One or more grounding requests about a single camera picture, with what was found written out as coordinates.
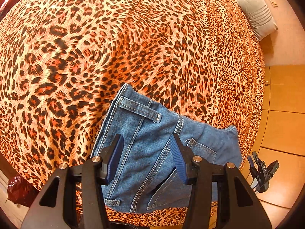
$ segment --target jeans pocket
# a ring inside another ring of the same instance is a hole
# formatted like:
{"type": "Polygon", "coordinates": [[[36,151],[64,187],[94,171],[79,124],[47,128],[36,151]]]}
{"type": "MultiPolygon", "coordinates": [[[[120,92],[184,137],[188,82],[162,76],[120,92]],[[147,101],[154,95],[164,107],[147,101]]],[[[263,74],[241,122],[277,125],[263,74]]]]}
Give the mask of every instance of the jeans pocket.
{"type": "Polygon", "coordinates": [[[190,197],[191,190],[192,186],[186,186],[180,180],[177,170],[175,169],[161,187],[154,193],[148,203],[147,210],[173,203],[182,198],[190,197]]]}
{"type": "Polygon", "coordinates": [[[187,144],[188,147],[190,147],[195,155],[198,155],[205,160],[207,160],[210,163],[214,163],[216,158],[216,152],[210,149],[209,147],[198,143],[194,140],[194,138],[191,138],[187,144]]]}
{"type": "MultiPolygon", "coordinates": [[[[191,138],[187,144],[195,155],[201,156],[210,163],[214,163],[216,158],[216,152],[208,148],[207,146],[198,143],[193,138],[191,138]]],[[[177,170],[175,169],[171,175],[162,183],[162,185],[157,189],[157,191],[151,197],[147,210],[154,209],[156,207],[171,204],[175,202],[175,206],[185,207],[187,204],[176,201],[183,198],[190,197],[192,190],[192,185],[186,186],[179,178],[177,170]]]]}

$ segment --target leopard print bedspread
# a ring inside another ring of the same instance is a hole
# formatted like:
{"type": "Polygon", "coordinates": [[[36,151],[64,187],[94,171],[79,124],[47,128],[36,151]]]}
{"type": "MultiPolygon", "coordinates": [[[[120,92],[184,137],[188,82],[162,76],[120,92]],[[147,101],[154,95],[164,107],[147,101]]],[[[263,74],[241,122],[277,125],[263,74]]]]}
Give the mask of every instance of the leopard print bedspread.
{"type": "MultiPolygon", "coordinates": [[[[125,82],[194,120],[235,125],[244,161],[253,146],[264,61],[234,0],[20,0],[0,37],[0,151],[38,189],[60,163],[89,157],[125,82]]],[[[182,224],[186,208],[107,211],[162,226],[182,224]]]]}

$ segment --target gray pillow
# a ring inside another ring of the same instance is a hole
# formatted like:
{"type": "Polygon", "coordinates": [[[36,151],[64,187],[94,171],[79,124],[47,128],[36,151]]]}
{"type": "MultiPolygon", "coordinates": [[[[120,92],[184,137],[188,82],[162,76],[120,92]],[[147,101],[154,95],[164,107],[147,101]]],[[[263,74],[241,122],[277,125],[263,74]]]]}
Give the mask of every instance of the gray pillow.
{"type": "Polygon", "coordinates": [[[236,0],[236,2],[248,19],[258,41],[277,30],[278,27],[265,0],[236,0]]]}

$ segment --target dark red plastic bag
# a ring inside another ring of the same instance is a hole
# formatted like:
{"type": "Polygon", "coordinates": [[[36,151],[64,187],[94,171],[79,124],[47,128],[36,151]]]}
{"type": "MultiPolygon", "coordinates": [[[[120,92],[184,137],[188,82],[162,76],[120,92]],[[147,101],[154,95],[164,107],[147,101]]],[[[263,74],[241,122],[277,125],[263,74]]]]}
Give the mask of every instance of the dark red plastic bag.
{"type": "Polygon", "coordinates": [[[16,175],[8,181],[7,196],[10,201],[30,207],[39,191],[21,175],[16,175]]]}

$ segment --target blue denim fabric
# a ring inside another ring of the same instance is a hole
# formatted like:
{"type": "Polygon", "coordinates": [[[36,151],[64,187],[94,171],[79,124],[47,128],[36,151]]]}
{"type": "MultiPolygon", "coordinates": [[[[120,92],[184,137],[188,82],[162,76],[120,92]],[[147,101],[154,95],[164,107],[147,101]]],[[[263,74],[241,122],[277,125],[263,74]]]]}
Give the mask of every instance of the blue denim fabric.
{"type": "MultiPolygon", "coordinates": [[[[233,162],[239,167],[242,160],[236,127],[217,129],[181,116],[129,84],[112,101],[91,157],[109,146],[117,133],[124,136],[123,153],[114,180],[102,190],[105,204],[120,212],[188,206],[192,186],[184,185],[175,170],[169,147],[172,133],[210,163],[233,162]]],[[[212,200],[217,200],[216,185],[212,200]]]]}

